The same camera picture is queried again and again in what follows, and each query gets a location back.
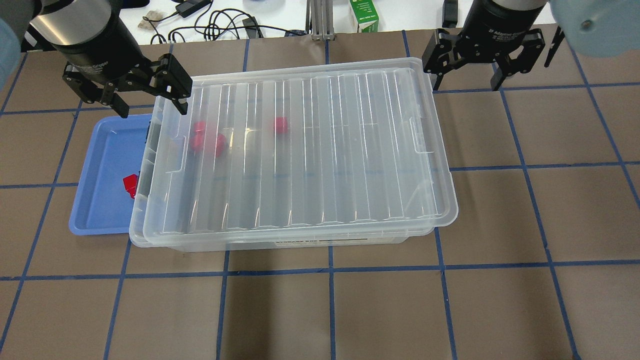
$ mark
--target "metal stand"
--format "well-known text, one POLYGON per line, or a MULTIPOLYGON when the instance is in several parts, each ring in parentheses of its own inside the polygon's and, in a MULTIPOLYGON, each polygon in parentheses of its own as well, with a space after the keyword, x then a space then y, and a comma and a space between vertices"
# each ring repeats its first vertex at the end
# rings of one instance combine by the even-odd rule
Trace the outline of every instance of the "metal stand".
POLYGON ((307 33, 314 40, 333 40, 333 0, 307 0, 307 33))

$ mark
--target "transparent lid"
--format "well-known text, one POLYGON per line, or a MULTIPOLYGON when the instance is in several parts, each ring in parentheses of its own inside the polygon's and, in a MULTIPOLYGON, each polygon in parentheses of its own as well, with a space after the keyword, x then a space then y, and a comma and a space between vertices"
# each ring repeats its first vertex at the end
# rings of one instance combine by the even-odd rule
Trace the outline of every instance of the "transparent lid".
POLYGON ((158 98, 131 236, 141 246, 426 234, 458 206, 416 58, 195 77, 158 98))

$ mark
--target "green and white carton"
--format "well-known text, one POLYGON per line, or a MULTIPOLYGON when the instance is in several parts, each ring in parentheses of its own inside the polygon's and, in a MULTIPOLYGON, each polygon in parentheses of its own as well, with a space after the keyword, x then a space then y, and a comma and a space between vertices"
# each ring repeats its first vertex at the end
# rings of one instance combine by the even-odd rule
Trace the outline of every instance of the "green and white carton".
POLYGON ((351 20, 359 33, 377 33, 380 18, 373 0, 349 0, 351 20))

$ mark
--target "white table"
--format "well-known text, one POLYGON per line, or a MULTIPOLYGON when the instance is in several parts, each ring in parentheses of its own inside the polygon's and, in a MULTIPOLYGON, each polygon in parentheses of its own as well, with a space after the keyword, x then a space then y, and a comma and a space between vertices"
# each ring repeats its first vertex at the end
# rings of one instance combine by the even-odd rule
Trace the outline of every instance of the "white table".
MULTIPOLYGON (((472 0, 460 0, 458 5, 458 26, 465 21, 472 0)), ((434 29, 442 25, 442 0, 374 0, 380 26, 378 31, 397 31, 414 29, 434 29)), ((170 15, 175 11, 176 3, 170 0, 151 0, 144 8, 123 9, 120 18, 124 21, 129 31, 139 44, 149 44, 154 32, 138 28, 138 23, 149 10, 164 12, 170 15)), ((305 29, 305 17, 307 14, 306 0, 214 0, 212 10, 224 8, 237 8, 253 15, 260 25, 276 26, 284 29, 305 29)), ((158 31, 164 36, 179 26, 191 26, 204 10, 183 19, 179 15, 165 20, 157 25, 158 31)), ((237 26, 242 26, 242 18, 236 21, 237 26)), ((202 17, 200 24, 206 25, 209 16, 202 17)), ((227 20, 219 20, 218 24, 226 25, 227 20)), ((538 17, 537 24, 549 24, 555 22, 549 5, 538 17)), ((336 33, 353 33, 355 29, 349 18, 348 0, 333 1, 333 26, 336 33)), ((281 37, 282 31, 273 29, 261 29, 265 37, 281 37)), ((238 30, 241 37, 246 38, 244 29, 238 30)), ((181 31, 188 42, 202 41, 202 35, 193 30, 181 31)), ((231 39, 235 35, 227 33, 221 38, 231 39)))

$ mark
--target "black cable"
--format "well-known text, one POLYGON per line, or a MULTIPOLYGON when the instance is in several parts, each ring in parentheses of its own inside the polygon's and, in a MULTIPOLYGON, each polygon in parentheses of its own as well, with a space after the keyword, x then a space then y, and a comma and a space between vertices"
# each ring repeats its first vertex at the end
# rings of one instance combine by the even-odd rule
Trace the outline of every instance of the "black cable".
POLYGON ((161 22, 161 21, 164 21, 164 20, 166 20, 166 19, 169 19, 170 17, 174 17, 174 16, 176 16, 176 15, 178 15, 178 12, 175 12, 175 13, 173 13, 173 14, 171 14, 171 15, 167 16, 167 17, 163 17, 162 19, 159 19, 159 20, 150 20, 150 19, 149 19, 148 17, 146 17, 146 16, 143 16, 143 17, 142 17, 142 19, 143 19, 143 20, 146 20, 146 21, 149 21, 149 22, 161 22))
POLYGON ((162 41, 166 42, 166 38, 164 36, 162 36, 162 34, 160 34, 158 32, 158 29, 156 29, 156 27, 154 26, 153 22, 149 21, 149 25, 151 25, 151 27, 154 29, 154 31, 156 32, 156 34, 154 36, 151 37, 151 44, 153 45, 154 43, 154 39, 156 37, 158 37, 158 41, 160 41, 160 44, 162 44, 162 41))
POLYGON ((149 18, 148 18, 148 17, 146 17, 146 16, 143 16, 143 17, 142 17, 142 19, 143 19, 143 20, 145 20, 145 21, 147 21, 147 22, 149 23, 149 25, 151 25, 151 27, 152 27, 152 28, 154 29, 154 31, 156 32, 156 34, 155 34, 154 36, 152 36, 152 37, 151 37, 151 44, 153 44, 153 43, 154 43, 154 39, 155 39, 156 37, 158 37, 158 41, 160 41, 160 44, 162 44, 162 43, 163 43, 163 41, 164 41, 165 43, 167 42, 167 41, 166 41, 166 38, 165 38, 164 36, 162 36, 162 34, 160 34, 160 33, 158 32, 158 29, 156 29, 156 26, 154 25, 154 22, 161 22, 161 21, 164 21, 164 20, 166 20, 166 19, 169 19, 170 17, 174 17, 174 16, 176 16, 176 15, 178 15, 178 12, 175 12, 175 13, 173 13, 173 14, 171 14, 171 15, 167 16, 167 17, 163 17, 162 19, 158 19, 158 20, 151 20, 151 19, 149 19, 149 18))
MULTIPOLYGON (((178 28, 172 29, 171 31, 169 31, 169 34, 167 36, 167 38, 169 38, 171 41, 175 42, 176 39, 176 35, 180 36, 182 38, 183 42, 186 42, 184 35, 182 35, 179 31, 180 30, 185 30, 185 29, 192 29, 194 31, 196 31, 197 33, 201 34, 204 38, 204 40, 217 40, 220 36, 222 36, 224 33, 228 32, 228 31, 235 31, 235 36, 236 38, 240 39, 240 34, 238 33, 238 29, 257 29, 258 31, 259 28, 267 28, 267 29, 274 29, 274 30, 279 30, 279 31, 284 31, 284 33, 287 34, 292 34, 294 36, 300 36, 297 33, 294 33, 292 31, 289 31, 287 29, 283 29, 283 28, 278 28, 275 26, 268 26, 268 25, 251 25, 251 26, 236 26, 235 20, 242 16, 245 15, 249 18, 252 18, 252 16, 249 13, 246 13, 242 10, 239 9, 234 9, 234 8, 226 8, 226 9, 222 9, 222 10, 214 10, 213 12, 211 12, 209 14, 209 23, 206 26, 199 26, 198 22, 200 21, 200 19, 207 13, 209 12, 209 10, 211 9, 211 5, 213 4, 210 3, 209 6, 207 7, 206 11, 204 11, 203 13, 201 13, 198 18, 196 19, 196 21, 194 22, 193 25, 191 26, 180 26, 178 28), (227 14, 226 12, 238 12, 239 14, 237 14, 236 16, 234 16, 233 18, 227 14), (220 26, 218 26, 216 24, 216 22, 218 21, 218 17, 220 15, 224 15, 229 19, 229 24, 227 24, 226 27, 221 28, 220 26)), ((155 39, 155 37, 157 37, 159 39, 159 41, 162 44, 162 41, 167 42, 166 38, 164 36, 162 36, 156 29, 155 26, 153 26, 154 30, 156 31, 156 34, 152 37, 151 41, 153 42, 153 40, 155 39)))

